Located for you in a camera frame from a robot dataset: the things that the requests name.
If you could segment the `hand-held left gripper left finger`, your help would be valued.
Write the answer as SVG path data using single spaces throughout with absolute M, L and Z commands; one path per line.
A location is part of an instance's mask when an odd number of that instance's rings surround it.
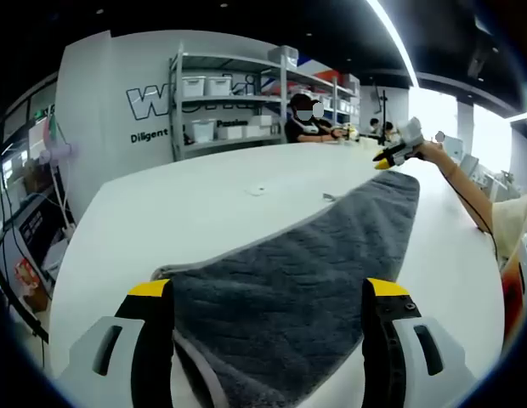
M 137 285 L 72 344 L 62 393 L 76 407 L 171 407 L 173 328 L 172 281 Z

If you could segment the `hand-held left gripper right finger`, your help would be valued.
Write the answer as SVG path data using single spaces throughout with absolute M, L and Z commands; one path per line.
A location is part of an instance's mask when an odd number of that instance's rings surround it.
M 453 407 L 476 383 L 463 347 L 402 286 L 362 286 L 364 407 Z

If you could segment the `person's right hand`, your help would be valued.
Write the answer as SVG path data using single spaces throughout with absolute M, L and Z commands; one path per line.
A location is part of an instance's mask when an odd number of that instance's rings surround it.
M 411 157 L 438 164 L 445 157 L 445 152 L 441 143 L 424 141 L 414 148 Z

